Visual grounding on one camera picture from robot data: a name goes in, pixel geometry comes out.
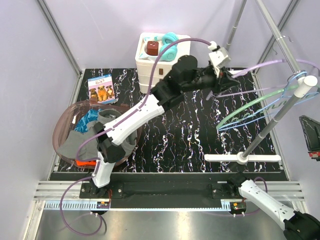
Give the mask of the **lilac hanger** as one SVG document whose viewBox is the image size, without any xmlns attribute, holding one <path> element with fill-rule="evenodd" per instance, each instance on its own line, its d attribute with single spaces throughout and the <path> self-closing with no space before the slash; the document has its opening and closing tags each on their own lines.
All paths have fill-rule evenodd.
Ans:
<svg viewBox="0 0 320 240">
<path fill-rule="evenodd" d="M 286 43 L 297 60 L 300 62 L 301 70 L 306 70 L 308 74 L 320 77 L 320 34 L 306 33 L 293 34 L 285 33 L 292 42 L 286 40 Z M 248 68 L 256 65 L 265 49 L 271 34 L 255 34 L 255 33 L 236 33 L 231 43 L 230 66 L 236 68 Z M 270 93 L 279 87 L 283 87 L 287 83 L 288 77 L 293 73 L 288 63 L 274 63 L 264 66 L 257 73 L 259 87 L 265 93 Z"/>
</svg>

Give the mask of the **blue patterned shorts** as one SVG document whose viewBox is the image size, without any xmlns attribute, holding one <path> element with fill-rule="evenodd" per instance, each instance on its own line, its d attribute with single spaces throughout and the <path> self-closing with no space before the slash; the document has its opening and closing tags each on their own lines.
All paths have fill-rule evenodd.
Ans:
<svg viewBox="0 0 320 240">
<path fill-rule="evenodd" d="M 92 121 L 96 121 L 98 119 L 98 113 L 102 109 L 90 109 L 83 117 L 80 118 L 80 120 L 77 122 L 74 131 L 80 132 L 80 133 L 86 133 L 88 132 L 88 123 Z"/>
</svg>

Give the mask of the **grey shorts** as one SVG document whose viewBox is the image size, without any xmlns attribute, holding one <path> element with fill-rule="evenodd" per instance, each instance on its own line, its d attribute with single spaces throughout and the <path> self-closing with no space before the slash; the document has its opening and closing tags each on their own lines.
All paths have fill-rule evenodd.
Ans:
<svg viewBox="0 0 320 240">
<path fill-rule="evenodd" d="M 53 135 L 53 148 L 56 153 L 65 161 L 75 160 L 78 155 L 82 162 L 91 158 L 98 157 L 98 142 L 97 139 L 93 139 L 83 146 L 80 153 L 77 153 L 79 146 L 83 144 L 87 139 L 96 135 L 94 131 L 94 125 L 97 123 L 106 124 L 122 114 L 114 108 L 102 109 L 98 113 L 98 118 L 95 121 L 88 123 L 88 132 L 80 133 L 75 130 L 71 130 L 68 137 L 65 140 L 58 141 L 58 136 L 62 132 L 56 132 Z"/>
</svg>

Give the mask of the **orange shorts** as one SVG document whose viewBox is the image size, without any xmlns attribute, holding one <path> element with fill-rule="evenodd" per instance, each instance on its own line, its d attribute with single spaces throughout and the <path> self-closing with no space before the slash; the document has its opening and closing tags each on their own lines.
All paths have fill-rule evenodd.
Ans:
<svg viewBox="0 0 320 240">
<path fill-rule="evenodd" d="M 92 160 L 92 161 L 79 161 L 79 160 L 76 160 L 76 165 L 77 166 L 95 166 L 96 165 L 96 161 L 95 160 Z"/>
</svg>

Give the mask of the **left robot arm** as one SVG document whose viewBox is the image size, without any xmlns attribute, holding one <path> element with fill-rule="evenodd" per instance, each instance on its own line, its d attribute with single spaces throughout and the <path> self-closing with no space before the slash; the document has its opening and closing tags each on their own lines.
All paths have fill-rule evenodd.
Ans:
<svg viewBox="0 0 320 240">
<path fill-rule="evenodd" d="M 219 95 L 239 83 L 225 67 L 214 68 L 210 63 L 198 69 L 194 56 L 180 57 L 164 79 L 134 107 L 111 122 L 98 122 L 93 126 L 98 160 L 92 174 L 90 192 L 97 198 L 103 198 L 108 193 L 107 185 L 115 163 L 126 155 L 122 146 L 125 139 L 146 122 L 183 102 L 185 93 L 211 89 Z"/>
</svg>

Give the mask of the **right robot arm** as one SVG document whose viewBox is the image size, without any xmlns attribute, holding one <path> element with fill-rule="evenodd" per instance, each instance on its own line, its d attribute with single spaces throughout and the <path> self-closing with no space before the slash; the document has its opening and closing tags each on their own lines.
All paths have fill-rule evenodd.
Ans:
<svg viewBox="0 0 320 240">
<path fill-rule="evenodd" d="M 320 160 L 320 123 L 306 115 L 299 117 L 309 156 Z M 320 221 L 308 213 L 285 206 L 242 172 L 227 180 L 227 192 L 232 198 L 245 198 L 271 217 L 283 230 L 287 240 L 318 240 Z"/>
</svg>

